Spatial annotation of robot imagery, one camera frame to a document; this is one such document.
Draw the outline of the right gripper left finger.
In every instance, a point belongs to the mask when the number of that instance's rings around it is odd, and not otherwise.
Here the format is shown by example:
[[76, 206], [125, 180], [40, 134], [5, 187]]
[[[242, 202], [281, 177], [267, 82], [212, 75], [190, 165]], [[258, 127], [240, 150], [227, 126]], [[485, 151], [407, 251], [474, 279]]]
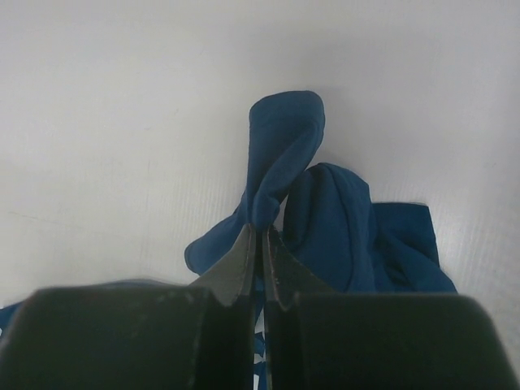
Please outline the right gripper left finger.
[[4, 389], [251, 389], [254, 230], [187, 286], [46, 288], [1, 341]]

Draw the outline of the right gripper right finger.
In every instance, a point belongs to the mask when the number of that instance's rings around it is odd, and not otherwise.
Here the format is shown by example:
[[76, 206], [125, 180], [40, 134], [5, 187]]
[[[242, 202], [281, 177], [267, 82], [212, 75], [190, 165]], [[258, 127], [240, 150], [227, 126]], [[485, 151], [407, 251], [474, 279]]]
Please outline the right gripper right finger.
[[270, 389], [516, 389], [496, 328], [474, 299], [333, 291], [262, 238]]

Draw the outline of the blue t-shirt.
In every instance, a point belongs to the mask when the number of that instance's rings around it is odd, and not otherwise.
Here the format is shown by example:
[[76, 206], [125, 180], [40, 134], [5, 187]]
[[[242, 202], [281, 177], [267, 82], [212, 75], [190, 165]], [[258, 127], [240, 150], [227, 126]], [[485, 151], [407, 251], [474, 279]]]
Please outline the blue t-shirt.
[[425, 206], [374, 203], [356, 174], [330, 163], [312, 165], [325, 114], [310, 91], [277, 93], [249, 113], [245, 191], [232, 215], [185, 250], [188, 268], [205, 274], [254, 230], [253, 383], [267, 386], [262, 238], [275, 229], [288, 252], [329, 288], [347, 294], [455, 294], [440, 269]]

